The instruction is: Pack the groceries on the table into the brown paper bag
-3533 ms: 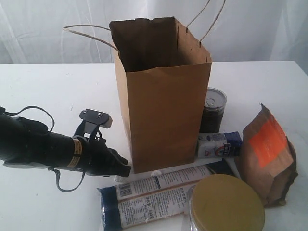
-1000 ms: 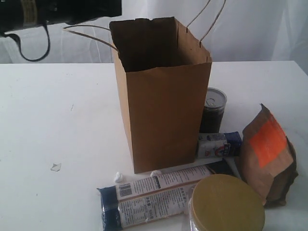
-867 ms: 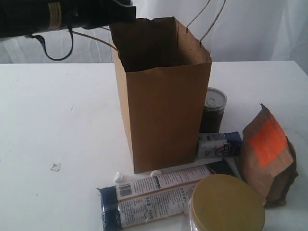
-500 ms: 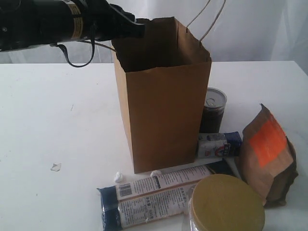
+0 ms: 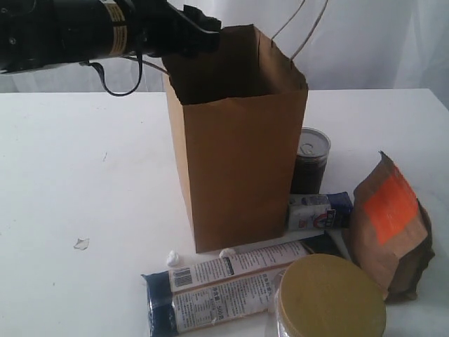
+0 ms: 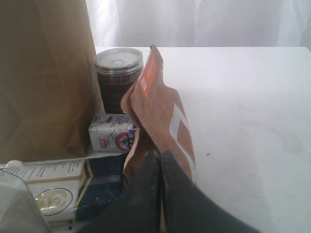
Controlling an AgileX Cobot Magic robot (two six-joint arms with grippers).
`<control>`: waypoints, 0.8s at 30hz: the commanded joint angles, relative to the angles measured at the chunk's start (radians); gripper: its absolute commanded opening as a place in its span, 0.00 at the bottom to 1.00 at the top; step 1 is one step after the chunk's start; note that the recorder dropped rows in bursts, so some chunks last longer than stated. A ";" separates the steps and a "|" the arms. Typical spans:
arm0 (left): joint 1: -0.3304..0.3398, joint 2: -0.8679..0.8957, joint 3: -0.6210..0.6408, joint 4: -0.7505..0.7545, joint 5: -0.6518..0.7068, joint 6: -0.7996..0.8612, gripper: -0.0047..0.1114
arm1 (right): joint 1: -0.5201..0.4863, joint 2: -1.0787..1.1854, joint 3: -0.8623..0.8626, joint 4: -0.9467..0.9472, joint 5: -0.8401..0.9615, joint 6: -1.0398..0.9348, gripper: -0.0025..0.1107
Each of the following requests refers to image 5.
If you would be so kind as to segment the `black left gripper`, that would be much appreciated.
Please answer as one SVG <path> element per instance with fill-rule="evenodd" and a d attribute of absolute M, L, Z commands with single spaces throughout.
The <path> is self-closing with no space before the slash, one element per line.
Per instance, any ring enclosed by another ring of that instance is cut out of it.
<path fill-rule="evenodd" d="M 134 1 L 133 5 L 135 31 L 128 40 L 130 54 L 193 58 L 213 53 L 220 45 L 222 22 L 197 7 L 185 5 L 180 10 L 168 1 Z"/>

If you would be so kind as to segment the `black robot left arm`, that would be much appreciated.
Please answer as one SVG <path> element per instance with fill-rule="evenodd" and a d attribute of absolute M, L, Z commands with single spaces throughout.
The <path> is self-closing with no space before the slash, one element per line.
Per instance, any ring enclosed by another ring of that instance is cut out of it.
<path fill-rule="evenodd" d="M 1 73 L 105 58 L 212 53 L 220 20 L 168 1 L 2 1 Z"/>

